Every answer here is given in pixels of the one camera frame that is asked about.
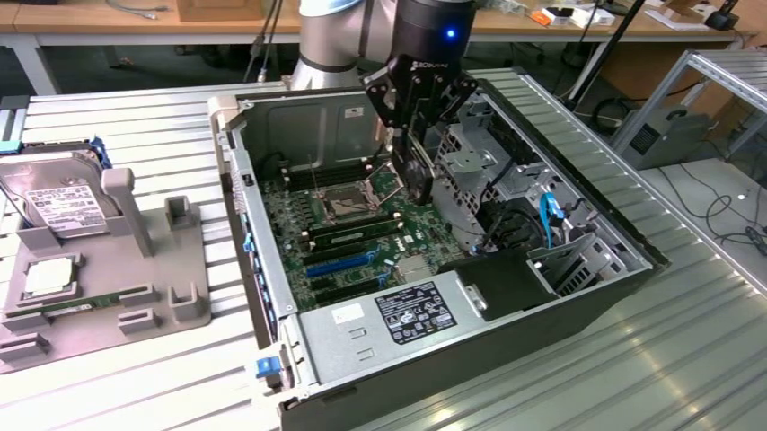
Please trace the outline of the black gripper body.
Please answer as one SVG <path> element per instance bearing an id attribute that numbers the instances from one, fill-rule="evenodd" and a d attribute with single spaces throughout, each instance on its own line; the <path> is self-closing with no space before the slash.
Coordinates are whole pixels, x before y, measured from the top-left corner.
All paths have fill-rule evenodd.
<path id="1" fill-rule="evenodd" d="M 472 79 L 460 60 L 476 16 L 474 1 L 399 1 L 388 74 L 418 76 L 418 103 L 436 82 Z"/>

